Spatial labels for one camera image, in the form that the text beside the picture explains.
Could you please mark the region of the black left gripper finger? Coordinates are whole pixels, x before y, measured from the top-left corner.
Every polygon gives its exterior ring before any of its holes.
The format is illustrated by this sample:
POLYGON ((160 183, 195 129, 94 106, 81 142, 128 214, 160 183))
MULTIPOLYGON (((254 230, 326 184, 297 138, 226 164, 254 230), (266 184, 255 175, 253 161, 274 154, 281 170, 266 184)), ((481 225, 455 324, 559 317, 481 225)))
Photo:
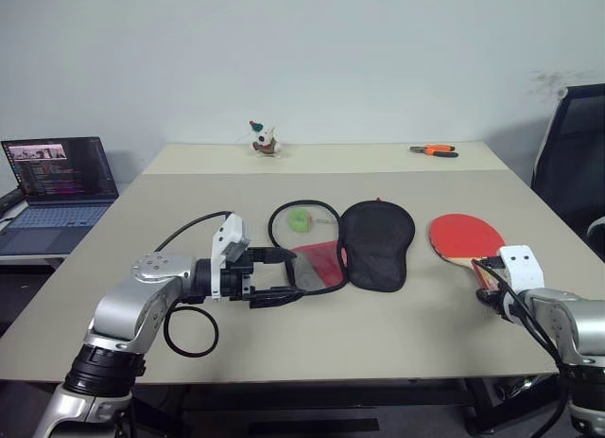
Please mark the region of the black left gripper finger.
POLYGON ((284 248, 256 247, 251 249, 251 259, 254 263, 281 264, 296 257, 294 252, 284 248))
POLYGON ((250 308, 281 307, 304 297, 304 293, 293 288, 270 288, 255 290, 248 301, 250 308))

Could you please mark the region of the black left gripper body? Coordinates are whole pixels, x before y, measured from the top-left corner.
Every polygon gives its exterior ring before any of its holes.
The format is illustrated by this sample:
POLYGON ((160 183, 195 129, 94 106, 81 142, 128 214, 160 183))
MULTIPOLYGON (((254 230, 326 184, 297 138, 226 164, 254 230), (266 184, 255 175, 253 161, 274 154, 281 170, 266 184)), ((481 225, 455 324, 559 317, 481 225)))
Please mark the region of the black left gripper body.
POLYGON ((221 297, 230 301, 251 301, 254 287, 251 275, 255 263, 264 263, 265 248, 249 248, 235 261, 227 261, 221 270, 221 297))

